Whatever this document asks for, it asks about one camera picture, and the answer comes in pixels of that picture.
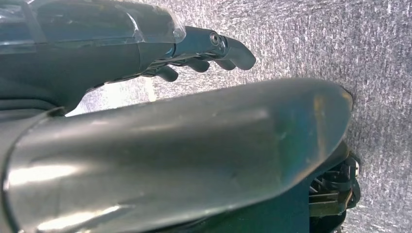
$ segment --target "gray carpet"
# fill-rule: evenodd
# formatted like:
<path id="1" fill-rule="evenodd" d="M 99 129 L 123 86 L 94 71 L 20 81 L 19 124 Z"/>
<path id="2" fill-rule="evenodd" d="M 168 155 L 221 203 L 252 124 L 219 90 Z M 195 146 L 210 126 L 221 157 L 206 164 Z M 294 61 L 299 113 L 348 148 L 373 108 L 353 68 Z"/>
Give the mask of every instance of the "gray carpet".
<path id="1" fill-rule="evenodd" d="M 106 85 L 75 113 L 268 79 L 316 77 L 356 97 L 346 139 L 361 158 L 363 198 L 344 232 L 412 232 L 411 0 L 147 0 L 169 6 L 186 25 L 244 42 L 257 57 L 250 71 L 212 65 L 180 78 Z"/>

